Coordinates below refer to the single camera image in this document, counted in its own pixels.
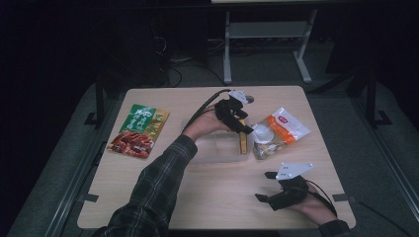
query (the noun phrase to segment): clear plastic container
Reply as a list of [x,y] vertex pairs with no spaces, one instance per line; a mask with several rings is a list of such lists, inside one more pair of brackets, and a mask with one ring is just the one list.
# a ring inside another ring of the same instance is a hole
[[246,135],[246,154],[240,154],[240,137],[236,132],[216,131],[200,137],[196,144],[198,153],[191,160],[190,164],[216,164],[243,162],[252,152],[253,139]]

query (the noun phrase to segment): wrist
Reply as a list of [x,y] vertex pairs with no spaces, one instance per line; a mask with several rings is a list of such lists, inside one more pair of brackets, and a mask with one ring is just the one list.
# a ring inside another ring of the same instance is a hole
[[336,236],[338,234],[350,232],[348,224],[345,221],[339,219],[320,225],[318,230],[320,231],[321,236],[325,237]]

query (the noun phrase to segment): food package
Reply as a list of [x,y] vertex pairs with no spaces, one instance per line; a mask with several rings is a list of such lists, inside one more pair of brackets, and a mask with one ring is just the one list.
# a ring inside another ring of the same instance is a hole
[[264,120],[252,125],[253,153],[263,160],[278,150],[302,139],[310,130],[284,108],[280,108]]

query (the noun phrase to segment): wire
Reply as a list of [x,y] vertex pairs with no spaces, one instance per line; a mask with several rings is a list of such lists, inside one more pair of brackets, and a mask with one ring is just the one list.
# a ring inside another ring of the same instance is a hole
[[176,65],[176,67],[202,67],[203,69],[206,69],[210,73],[212,73],[218,79],[218,81],[222,84],[222,86],[226,86],[225,83],[223,82],[223,80],[213,70],[211,70],[210,68],[208,68],[206,66],[196,64],[196,65]]
[[180,72],[180,71],[178,71],[178,70],[176,70],[175,68],[173,68],[173,67],[169,67],[168,68],[169,70],[173,70],[173,71],[175,71],[175,72],[177,72],[178,74],[179,74],[179,81],[174,85],[174,86],[172,86],[172,83],[170,82],[170,77],[167,77],[167,80],[168,80],[168,86],[169,87],[171,87],[171,88],[176,88],[176,87],[178,87],[180,84],[181,84],[181,82],[182,82],[182,79],[183,79],[183,77],[182,77],[182,73]]
[[315,184],[314,182],[312,182],[312,181],[309,181],[309,180],[306,180],[307,182],[309,182],[309,183],[311,183],[311,184],[313,184],[313,185],[315,185],[316,187],[318,187],[320,190],[321,190],[321,192],[327,197],[327,199],[329,200],[329,202],[330,202],[330,204],[332,204],[332,200],[329,198],[329,196],[326,194],[326,192],[325,191],[323,191],[317,184]]
[[369,211],[375,213],[376,215],[382,217],[384,220],[388,221],[389,223],[391,223],[392,225],[394,225],[398,230],[400,230],[401,232],[403,232],[406,236],[409,237],[413,237],[411,234],[409,234],[406,230],[404,230],[401,226],[399,226],[397,223],[395,223],[393,220],[391,220],[390,218],[386,217],[385,215],[383,215],[382,213],[378,212],[377,210],[373,209],[372,207],[370,207],[369,205],[365,204],[362,201],[357,201],[358,204],[362,205],[363,207],[365,207],[366,209],[368,209]]
[[223,92],[229,92],[231,91],[230,89],[223,89],[220,90],[219,92],[213,94],[195,113],[193,116],[191,116],[191,119],[188,121],[188,123],[186,123],[184,129],[182,130],[185,131],[185,129],[191,125],[192,122],[194,122],[195,119],[197,119],[200,115],[203,114],[204,109],[213,101],[215,100],[221,93]]

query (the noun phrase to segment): dark background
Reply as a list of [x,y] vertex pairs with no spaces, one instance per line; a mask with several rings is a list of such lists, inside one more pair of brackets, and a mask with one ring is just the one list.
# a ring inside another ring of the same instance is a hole
[[[205,61],[207,38],[223,36],[222,12],[170,11],[156,19],[151,12],[97,11],[96,6],[95,1],[0,3],[0,235],[13,224],[99,73],[111,75],[106,81],[111,95],[130,87],[159,87],[165,81],[159,68],[165,68],[173,51],[187,50]],[[311,40],[335,40],[328,72],[346,73],[357,66],[374,70],[419,127],[417,10],[400,2],[324,7]],[[304,14],[304,9],[297,14],[284,10],[281,16]],[[279,18],[258,11],[233,17]],[[155,53],[154,36],[168,40],[167,54]]]

